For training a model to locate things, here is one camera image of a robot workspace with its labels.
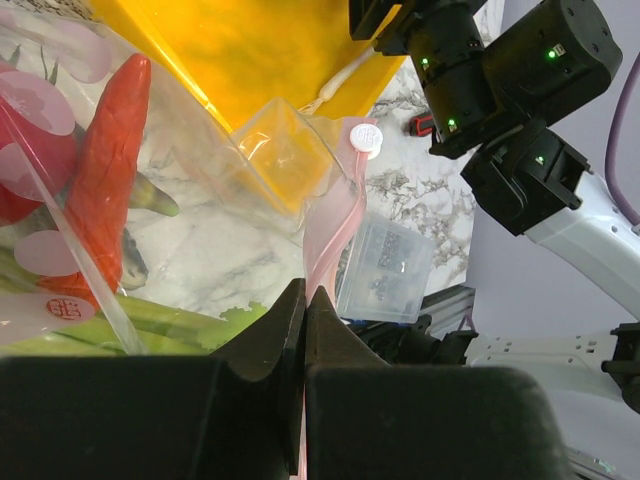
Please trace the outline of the white bag zipper slider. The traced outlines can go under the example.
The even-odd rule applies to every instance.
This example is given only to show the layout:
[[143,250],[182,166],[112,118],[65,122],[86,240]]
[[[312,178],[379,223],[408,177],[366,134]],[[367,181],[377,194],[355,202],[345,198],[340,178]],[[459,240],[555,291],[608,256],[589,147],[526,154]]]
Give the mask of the white bag zipper slider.
[[360,123],[349,133],[349,140],[353,148],[369,155],[378,154],[383,143],[383,133],[374,124]]

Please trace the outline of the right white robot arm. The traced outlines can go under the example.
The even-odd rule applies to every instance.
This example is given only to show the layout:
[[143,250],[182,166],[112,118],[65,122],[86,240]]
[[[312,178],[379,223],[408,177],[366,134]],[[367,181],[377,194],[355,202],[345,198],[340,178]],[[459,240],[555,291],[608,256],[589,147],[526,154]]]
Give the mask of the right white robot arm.
[[349,34],[411,59],[434,120],[430,151],[465,158],[478,206],[639,312],[639,225],[552,129],[604,93],[623,59],[593,1],[543,1],[490,44],[477,1],[352,1]]

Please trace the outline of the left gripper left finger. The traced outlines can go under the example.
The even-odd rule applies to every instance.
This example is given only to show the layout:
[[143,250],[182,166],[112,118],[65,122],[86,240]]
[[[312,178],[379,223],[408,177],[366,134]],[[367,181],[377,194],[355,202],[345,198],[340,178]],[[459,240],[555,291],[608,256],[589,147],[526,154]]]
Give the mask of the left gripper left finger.
[[305,283],[207,356],[1,363],[5,479],[286,479],[299,469]]

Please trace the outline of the red utility knife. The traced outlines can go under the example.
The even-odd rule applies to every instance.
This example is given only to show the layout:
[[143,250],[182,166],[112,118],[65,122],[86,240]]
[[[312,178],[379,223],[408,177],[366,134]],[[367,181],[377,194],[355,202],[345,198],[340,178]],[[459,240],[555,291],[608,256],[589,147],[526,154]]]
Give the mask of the red utility knife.
[[435,123],[429,113],[423,113],[411,117],[406,125],[406,133],[412,137],[426,137],[434,129]]

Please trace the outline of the red chili pepper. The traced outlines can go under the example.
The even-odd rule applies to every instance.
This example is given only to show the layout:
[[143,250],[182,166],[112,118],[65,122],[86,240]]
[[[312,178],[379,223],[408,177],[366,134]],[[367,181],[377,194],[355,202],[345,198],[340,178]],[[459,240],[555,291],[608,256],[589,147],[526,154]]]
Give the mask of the red chili pepper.
[[134,53],[106,83],[87,127],[63,208],[65,243],[79,245],[110,296],[123,275],[122,235],[133,192],[152,80],[151,60]]

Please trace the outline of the yellow plastic tray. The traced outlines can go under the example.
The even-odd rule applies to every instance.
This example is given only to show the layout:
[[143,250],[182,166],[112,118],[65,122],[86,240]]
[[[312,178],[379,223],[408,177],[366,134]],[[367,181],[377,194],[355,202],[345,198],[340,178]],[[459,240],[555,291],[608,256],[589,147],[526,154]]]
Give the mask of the yellow plastic tray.
[[[202,161],[221,194],[243,186],[297,213],[332,163],[300,119],[369,45],[349,35],[345,1],[93,1],[94,17],[173,73],[234,134]],[[399,68],[374,54],[311,115],[362,117]]]

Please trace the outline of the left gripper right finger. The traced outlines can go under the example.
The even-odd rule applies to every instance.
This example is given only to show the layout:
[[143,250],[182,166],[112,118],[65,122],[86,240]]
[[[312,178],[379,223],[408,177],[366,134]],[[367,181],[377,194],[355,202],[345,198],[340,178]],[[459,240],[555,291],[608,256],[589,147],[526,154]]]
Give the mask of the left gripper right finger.
[[311,479],[566,479],[570,464],[534,379],[492,367],[391,366],[338,318],[307,308]]

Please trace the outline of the clear zip top bag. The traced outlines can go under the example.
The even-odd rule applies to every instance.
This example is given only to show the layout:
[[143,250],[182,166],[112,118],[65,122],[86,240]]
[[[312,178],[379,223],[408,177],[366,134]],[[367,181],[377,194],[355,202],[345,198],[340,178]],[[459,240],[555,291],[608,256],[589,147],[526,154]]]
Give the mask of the clear zip top bag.
[[[61,234],[63,208],[80,151],[104,87],[134,53],[110,28],[87,21],[5,7],[1,64],[34,74],[68,101],[78,146],[75,173],[60,193],[41,188],[44,203],[15,224],[1,224],[1,250],[27,271],[47,276],[83,274],[100,309],[126,349],[152,355],[79,245]],[[361,222],[366,204],[366,153],[350,143],[357,117],[308,120],[332,163],[318,192],[297,213],[282,212],[243,186],[219,193],[203,176],[202,161],[228,134],[178,80],[151,60],[152,80],[133,192],[121,246],[123,275],[115,293],[217,317],[254,301],[267,311],[295,279],[305,283],[307,308],[318,289],[332,303],[325,273]]]

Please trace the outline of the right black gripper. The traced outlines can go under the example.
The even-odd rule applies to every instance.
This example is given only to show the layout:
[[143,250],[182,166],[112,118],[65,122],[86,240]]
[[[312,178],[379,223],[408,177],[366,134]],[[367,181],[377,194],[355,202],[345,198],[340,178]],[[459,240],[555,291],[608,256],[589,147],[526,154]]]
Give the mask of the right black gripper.
[[474,14],[482,1],[351,1],[353,40],[374,41],[384,56],[412,60],[434,120],[430,152],[459,158],[472,148],[502,144],[517,152],[515,108],[489,78],[489,66],[508,61],[518,45],[513,24],[485,46]]

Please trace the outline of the clear plastic screw box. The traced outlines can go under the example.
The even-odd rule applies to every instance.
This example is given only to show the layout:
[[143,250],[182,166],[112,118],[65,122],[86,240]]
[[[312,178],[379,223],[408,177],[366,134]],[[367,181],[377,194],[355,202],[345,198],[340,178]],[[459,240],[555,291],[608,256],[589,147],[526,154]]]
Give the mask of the clear plastic screw box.
[[336,287],[336,312],[351,321],[414,324],[421,310],[436,244],[368,212],[348,247]]

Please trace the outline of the celery stalk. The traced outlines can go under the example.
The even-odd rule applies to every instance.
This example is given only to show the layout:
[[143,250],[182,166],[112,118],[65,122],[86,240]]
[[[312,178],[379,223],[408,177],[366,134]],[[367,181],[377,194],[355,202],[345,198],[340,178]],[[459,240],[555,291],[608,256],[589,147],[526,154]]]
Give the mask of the celery stalk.
[[[204,355],[220,348],[267,308],[251,301],[217,317],[114,293],[137,338],[152,355]],[[1,250],[3,356],[124,356],[126,349],[84,276],[47,276],[21,267]]]

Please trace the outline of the red tomato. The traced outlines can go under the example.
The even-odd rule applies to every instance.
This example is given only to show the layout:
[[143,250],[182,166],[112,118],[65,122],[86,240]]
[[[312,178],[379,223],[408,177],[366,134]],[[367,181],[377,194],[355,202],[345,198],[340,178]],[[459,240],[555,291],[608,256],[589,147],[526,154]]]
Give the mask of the red tomato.
[[44,79],[1,64],[1,224],[26,218],[75,173],[78,146],[68,101]]

